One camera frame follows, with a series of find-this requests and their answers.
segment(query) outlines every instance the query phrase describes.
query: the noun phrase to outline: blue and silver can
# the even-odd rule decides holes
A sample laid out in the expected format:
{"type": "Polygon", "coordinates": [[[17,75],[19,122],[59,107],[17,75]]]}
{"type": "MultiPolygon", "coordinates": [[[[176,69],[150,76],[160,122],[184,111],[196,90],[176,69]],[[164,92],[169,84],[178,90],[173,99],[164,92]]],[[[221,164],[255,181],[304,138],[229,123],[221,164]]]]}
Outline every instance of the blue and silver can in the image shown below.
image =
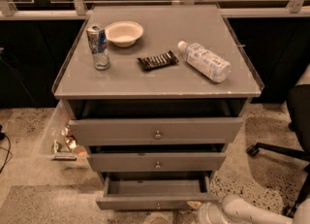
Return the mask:
{"type": "Polygon", "coordinates": [[[97,70],[109,67],[108,41],[105,27],[101,23],[93,23],[87,29],[88,44],[97,70]]]}

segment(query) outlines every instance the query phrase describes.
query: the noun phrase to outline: bottle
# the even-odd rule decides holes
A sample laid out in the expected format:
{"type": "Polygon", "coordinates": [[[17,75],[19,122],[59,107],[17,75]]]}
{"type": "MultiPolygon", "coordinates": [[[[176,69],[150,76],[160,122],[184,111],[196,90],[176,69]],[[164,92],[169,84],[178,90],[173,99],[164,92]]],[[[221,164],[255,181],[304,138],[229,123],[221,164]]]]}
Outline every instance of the bottle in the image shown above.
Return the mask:
{"type": "Polygon", "coordinates": [[[86,33],[94,67],[97,70],[107,69],[109,67],[109,54],[104,26],[101,23],[94,23],[87,28],[86,33]]]}
{"type": "Polygon", "coordinates": [[[177,46],[182,51],[185,61],[211,80],[222,82],[230,74],[232,68],[231,63],[204,48],[202,45],[198,43],[189,45],[181,41],[177,46]]]}

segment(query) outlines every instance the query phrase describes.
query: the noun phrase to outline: white bottle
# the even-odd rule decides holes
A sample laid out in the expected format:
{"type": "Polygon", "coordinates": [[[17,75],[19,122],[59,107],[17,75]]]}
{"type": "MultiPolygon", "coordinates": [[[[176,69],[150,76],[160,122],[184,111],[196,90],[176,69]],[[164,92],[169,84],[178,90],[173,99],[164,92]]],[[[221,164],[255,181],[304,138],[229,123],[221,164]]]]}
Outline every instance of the white bottle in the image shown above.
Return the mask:
{"type": "Polygon", "coordinates": [[[179,42],[178,48],[183,52],[187,63],[215,82],[222,82],[231,72],[232,65],[212,51],[198,43],[191,45],[179,42]]]}

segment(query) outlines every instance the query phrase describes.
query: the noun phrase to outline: gray table surface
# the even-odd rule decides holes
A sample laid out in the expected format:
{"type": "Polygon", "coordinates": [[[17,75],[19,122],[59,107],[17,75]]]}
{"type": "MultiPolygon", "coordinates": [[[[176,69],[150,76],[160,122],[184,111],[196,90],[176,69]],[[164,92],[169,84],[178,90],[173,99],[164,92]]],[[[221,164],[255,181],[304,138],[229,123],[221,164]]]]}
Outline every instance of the gray table surface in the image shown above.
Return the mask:
{"type": "Polygon", "coordinates": [[[57,99],[251,98],[261,94],[219,10],[213,5],[98,6],[88,25],[135,21],[144,33],[129,48],[109,44],[110,67],[98,71],[83,31],[54,92],[57,99]],[[200,43],[232,63],[229,77],[215,83],[187,64],[177,44],[200,43]],[[143,71],[137,57],[171,50],[178,64],[143,71]]]}

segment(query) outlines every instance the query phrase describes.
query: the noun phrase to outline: dresser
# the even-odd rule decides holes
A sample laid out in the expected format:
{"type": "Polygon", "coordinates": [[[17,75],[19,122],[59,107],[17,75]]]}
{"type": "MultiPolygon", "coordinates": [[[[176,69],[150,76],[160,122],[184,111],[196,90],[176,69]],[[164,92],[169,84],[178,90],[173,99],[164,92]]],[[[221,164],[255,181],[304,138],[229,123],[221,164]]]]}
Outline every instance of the dresser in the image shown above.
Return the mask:
{"type": "Polygon", "coordinates": [[[88,24],[129,20],[144,29],[129,48],[108,45],[110,67],[97,71],[81,33],[54,86],[69,125],[105,189],[101,209],[184,209],[217,201],[210,181],[263,85],[214,5],[97,6],[88,24]],[[200,43],[232,63],[215,83],[187,64],[177,44],[200,43]],[[178,63],[145,72],[138,57],[171,50],[178,63]]]}

